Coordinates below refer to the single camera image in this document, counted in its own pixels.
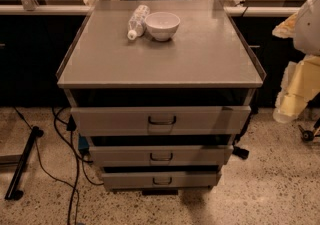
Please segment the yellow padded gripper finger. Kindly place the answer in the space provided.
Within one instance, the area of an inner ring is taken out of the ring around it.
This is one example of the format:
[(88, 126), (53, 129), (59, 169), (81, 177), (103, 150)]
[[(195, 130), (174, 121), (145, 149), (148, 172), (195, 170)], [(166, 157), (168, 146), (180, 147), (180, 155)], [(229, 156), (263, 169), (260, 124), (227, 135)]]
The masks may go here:
[(320, 57), (306, 55), (298, 63), (289, 62), (276, 98), (274, 120), (279, 123), (292, 122), (319, 93)]
[(272, 35), (278, 38), (293, 38), (295, 35), (295, 24), (298, 13), (294, 13), (277, 25), (272, 30)]

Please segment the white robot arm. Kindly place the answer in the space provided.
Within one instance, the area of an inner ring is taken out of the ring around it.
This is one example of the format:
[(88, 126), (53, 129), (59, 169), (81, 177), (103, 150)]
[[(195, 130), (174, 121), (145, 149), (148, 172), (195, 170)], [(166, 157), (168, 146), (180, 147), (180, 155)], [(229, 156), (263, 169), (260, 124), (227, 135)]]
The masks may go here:
[(289, 123), (320, 93), (320, 0), (307, 0), (298, 12), (277, 25), (272, 35), (292, 38), (294, 48), (305, 54), (284, 70), (273, 111), (275, 121)]

